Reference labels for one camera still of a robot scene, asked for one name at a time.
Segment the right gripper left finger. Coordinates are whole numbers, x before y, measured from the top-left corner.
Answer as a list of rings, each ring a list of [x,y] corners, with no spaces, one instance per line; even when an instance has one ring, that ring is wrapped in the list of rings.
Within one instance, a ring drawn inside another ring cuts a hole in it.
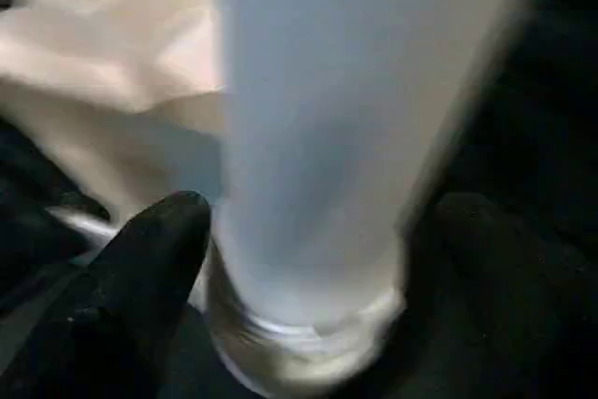
[[[209,236],[197,192],[129,220],[43,312],[1,375],[2,397],[156,397]]]

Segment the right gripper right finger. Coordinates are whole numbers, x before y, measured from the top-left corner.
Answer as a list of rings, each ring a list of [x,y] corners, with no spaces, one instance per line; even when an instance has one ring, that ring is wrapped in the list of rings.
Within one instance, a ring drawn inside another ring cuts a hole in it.
[[[409,398],[593,398],[597,262],[480,195],[423,216]]]

